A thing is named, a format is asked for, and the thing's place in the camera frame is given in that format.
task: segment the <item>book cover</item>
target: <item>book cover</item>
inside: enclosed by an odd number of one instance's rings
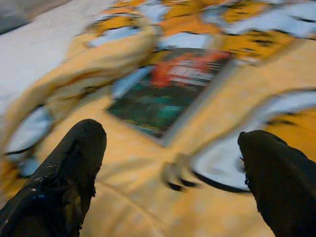
[[[188,108],[221,80],[231,59],[225,51],[176,48],[106,111],[167,145],[179,118],[193,112]]]

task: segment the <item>book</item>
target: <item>book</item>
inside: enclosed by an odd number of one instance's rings
[[[104,110],[166,147],[234,64],[226,51],[175,48]]]

